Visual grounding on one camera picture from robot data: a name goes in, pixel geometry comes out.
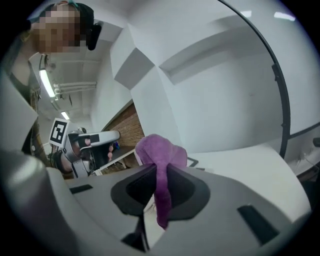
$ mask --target finger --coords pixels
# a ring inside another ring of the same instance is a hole
[[[87,145],[87,146],[90,146],[91,145],[91,142],[90,142],[90,139],[89,138],[86,138],[84,140],[84,143]]]

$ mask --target neck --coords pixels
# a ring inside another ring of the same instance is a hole
[[[31,29],[31,35],[29,38],[23,43],[20,52],[29,60],[33,55],[38,53],[36,46],[34,44],[34,35]]]

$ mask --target ceiling light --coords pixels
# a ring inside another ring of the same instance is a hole
[[[278,12],[278,11],[274,14],[274,17],[279,18],[279,19],[289,20],[292,22],[294,22],[296,20],[296,17],[293,17],[292,15],[285,14],[285,13]]]
[[[244,17],[249,18],[249,17],[251,17],[252,11],[251,10],[244,10],[244,11],[241,11],[241,14]]]
[[[63,115],[66,120],[70,119],[66,112],[61,112],[61,115]]]
[[[41,78],[41,81],[44,85],[44,88],[46,89],[46,92],[49,94],[49,97],[50,98],[55,97],[54,90],[51,87],[49,77],[48,77],[47,71],[45,69],[40,70],[40,78]]]

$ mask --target person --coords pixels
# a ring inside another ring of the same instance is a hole
[[[27,31],[14,40],[1,63],[11,82],[24,99],[37,112],[40,99],[40,85],[33,72],[30,58],[37,53],[46,58],[51,53],[65,53],[78,47],[81,41],[86,45],[90,41],[90,28],[94,24],[94,11],[87,5],[73,1],[61,1],[51,4],[39,17],[30,21]],[[79,144],[72,146],[75,154],[80,154]],[[38,120],[32,126],[22,147],[25,154],[40,159],[47,167],[61,171],[65,179],[73,177],[72,164],[61,151],[50,154],[47,158],[39,133]],[[112,157],[113,147],[107,156]]]

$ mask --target light fixture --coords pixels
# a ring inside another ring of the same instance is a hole
[[[251,17],[252,11],[251,10],[244,10],[244,11],[241,11],[241,14],[244,17],[249,18],[249,17]]]
[[[279,19],[289,20],[289,21],[292,21],[292,22],[294,22],[296,20],[296,17],[293,17],[292,15],[285,14],[285,13],[282,13],[282,12],[279,12],[279,11],[275,12],[274,17],[275,18],[279,18]]]
[[[49,97],[50,98],[55,97],[55,92],[51,87],[49,77],[48,77],[47,71],[45,69],[40,70],[40,78],[41,78],[41,81],[44,85],[44,88],[46,89],[46,92],[49,94]]]
[[[66,112],[61,112],[61,115],[63,115],[66,120],[70,119]]]

